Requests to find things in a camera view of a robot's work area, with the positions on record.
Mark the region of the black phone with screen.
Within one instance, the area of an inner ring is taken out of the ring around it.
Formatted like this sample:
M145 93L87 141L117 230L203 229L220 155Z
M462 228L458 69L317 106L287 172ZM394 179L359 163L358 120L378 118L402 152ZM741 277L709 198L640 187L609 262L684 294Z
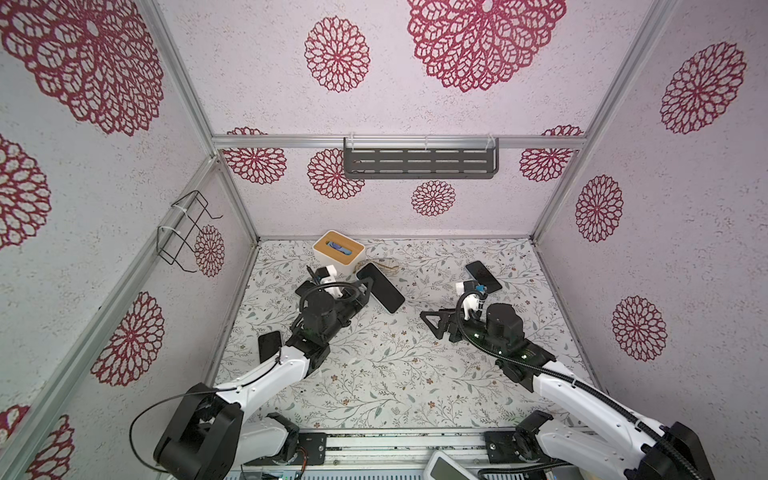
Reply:
M371 294L388 313L396 313L405 303L404 295L372 262L365 264L356 273L356 277L359 280L370 279L372 281Z

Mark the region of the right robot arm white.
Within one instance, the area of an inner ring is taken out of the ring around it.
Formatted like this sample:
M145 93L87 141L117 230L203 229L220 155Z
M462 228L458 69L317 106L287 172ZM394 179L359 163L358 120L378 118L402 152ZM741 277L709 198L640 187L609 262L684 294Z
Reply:
M493 357L509 380L559 405L591 430L579 432L535 411L505 445L520 460L539 469L567 463L599 479L713 478L692 429L680 422L663 425L579 379L525 336L513 306L485 306L474 296L463 296L456 307L423 311L420 318L437 339L468 342Z

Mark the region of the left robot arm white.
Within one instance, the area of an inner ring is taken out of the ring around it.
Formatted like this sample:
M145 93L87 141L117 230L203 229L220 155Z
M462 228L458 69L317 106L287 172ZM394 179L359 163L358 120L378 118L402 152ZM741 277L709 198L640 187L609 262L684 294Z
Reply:
M329 282L303 289L291 336L260 365L215 387L198 383L175 395L178 406L153 452L153 469L176 479L223 479L249 462L288 463L299 428L279 414L250 423L275 395L314 373L330 342L369 302L373 280Z

